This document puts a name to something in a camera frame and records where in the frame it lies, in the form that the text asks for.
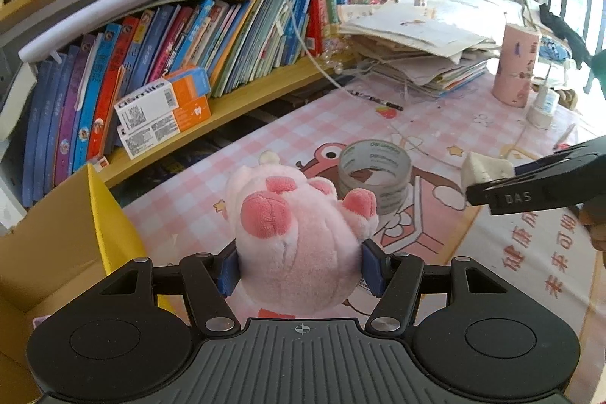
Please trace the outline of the person right hand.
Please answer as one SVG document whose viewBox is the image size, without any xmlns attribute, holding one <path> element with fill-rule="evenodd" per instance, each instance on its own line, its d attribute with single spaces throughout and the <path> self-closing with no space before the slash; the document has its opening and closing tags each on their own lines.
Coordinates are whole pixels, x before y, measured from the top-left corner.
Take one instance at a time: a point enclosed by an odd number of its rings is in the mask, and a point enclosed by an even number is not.
<svg viewBox="0 0 606 404">
<path fill-rule="evenodd" d="M 603 258 L 606 265 L 606 206 L 605 197 L 601 196 L 585 201 L 581 206 L 579 219 L 590 231 L 590 240 Z"/>
</svg>

